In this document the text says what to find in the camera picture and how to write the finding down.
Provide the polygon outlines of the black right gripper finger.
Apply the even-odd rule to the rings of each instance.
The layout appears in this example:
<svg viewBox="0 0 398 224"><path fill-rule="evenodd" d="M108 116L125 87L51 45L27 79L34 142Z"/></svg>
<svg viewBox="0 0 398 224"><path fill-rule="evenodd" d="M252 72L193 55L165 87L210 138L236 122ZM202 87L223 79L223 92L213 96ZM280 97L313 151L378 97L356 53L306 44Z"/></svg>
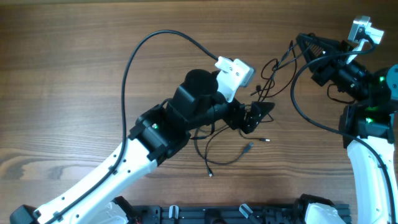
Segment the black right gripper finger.
<svg viewBox="0 0 398 224"><path fill-rule="evenodd" d="M310 38L308 45L311 45L310 50L314 56L324 56L339 50L340 42L338 40L318 37L314 33L310 33L308 36Z"/></svg>
<svg viewBox="0 0 398 224"><path fill-rule="evenodd" d="M312 62L313 60L322 57L322 56L314 56L314 54L312 54L312 52L310 50L311 45L308 45L308 43L310 42L310 38L308 35L309 34L300 33L296 37L296 42L298 43L298 46L299 46L300 50L302 51L302 56L305 59L306 65L309 64L310 62ZM317 61L317 62L309 65L307 68L312 73L321 73L321 72L325 71L326 64L327 64L327 62Z"/></svg>

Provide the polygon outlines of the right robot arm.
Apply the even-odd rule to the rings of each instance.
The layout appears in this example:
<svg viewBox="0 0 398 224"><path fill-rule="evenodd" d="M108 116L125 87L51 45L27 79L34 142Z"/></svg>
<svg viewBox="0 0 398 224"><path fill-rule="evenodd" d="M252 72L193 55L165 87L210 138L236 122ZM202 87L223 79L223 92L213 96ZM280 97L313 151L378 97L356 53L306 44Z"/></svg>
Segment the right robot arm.
<svg viewBox="0 0 398 224"><path fill-rule="evenodd" d="M312 80L323 86L327 82L349 94L340 116L338 129L309 118L298 106L295 89L290 98L299 115L314 126L339 134L350 159L356 187L358 223L397 223L397 182L394 169L394 116L397 113L397 66L375 73L350 57L373 52L377 43L369 34L357 34L366 50L353 48L345 41L299 34L296 42L306 64L297 72L309 69Z"/></svg>

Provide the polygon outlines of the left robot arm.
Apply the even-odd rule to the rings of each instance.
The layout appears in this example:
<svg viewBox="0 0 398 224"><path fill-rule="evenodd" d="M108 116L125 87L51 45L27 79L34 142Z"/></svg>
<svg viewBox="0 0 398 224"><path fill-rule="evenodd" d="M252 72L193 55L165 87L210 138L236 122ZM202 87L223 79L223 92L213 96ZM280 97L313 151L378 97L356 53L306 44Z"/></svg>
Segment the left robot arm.
<svg viewBox="0 0 398 224"><path fill-rule="evenodd" d="M191 130L222 120L249 134L274 108L272 102L245 105L227 95L250 79L250 73L189 71L173 97L125 130L121 144L103 163L52 201L37 208L21 205L11 213L11 223L137 222L121 192L184 148Z"/></svg>

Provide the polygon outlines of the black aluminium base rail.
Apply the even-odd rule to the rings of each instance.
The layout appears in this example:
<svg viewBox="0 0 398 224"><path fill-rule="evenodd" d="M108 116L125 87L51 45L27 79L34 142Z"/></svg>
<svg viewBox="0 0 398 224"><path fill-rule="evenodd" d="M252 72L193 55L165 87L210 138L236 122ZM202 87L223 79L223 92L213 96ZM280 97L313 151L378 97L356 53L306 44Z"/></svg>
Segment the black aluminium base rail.
<svg viewBox="0 0 398 224"><path fill-rule="evenodd" d="M293 211L288 208L254 206L241 207L180 207L172 205L133 206L129 223L161 224L161 223L205 223L206 216L220 217L226 223L302 223L294 218Z"/></svg>

